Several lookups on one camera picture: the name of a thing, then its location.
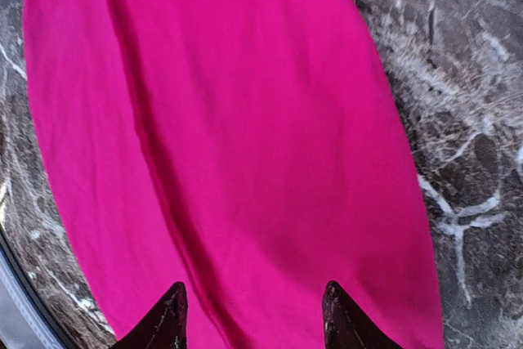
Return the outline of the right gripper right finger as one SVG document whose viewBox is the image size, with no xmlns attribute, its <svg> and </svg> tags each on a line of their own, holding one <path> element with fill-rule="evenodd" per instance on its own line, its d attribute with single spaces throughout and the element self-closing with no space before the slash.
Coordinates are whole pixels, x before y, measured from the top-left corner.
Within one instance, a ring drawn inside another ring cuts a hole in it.
<svg viewBox="0 0 523 349">
<path fill-rule="evenodd" d="M 327 349 L 400 349 L 334 280 L 325 288 L 322 312 Z"/>
</svg>

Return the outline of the red t-shirt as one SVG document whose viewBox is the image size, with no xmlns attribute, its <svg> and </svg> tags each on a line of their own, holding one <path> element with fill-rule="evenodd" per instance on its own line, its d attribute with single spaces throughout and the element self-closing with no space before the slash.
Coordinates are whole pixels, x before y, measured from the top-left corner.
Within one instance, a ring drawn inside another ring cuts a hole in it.
<svg viewBox="0 0 523 349">
<path fill-rule="evenodd" d="M 444 345 L 408 138 L 353 0 L 24 0 L 51 190 L 118 337 L 175 282 L 193 348 L 319 348 L 337 281 Z"/>
</svg>

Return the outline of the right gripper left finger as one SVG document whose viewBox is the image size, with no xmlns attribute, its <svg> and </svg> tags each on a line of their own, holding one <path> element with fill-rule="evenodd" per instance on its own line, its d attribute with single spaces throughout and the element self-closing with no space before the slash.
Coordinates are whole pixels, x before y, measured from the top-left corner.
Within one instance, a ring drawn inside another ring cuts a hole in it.
<svg viewBox="0 0 523 349">
<path fill-rule="evenodd" d="M 186 287 L 176 282 L 110 349 L 186 349 L 187 316 Z"/>
</svg>

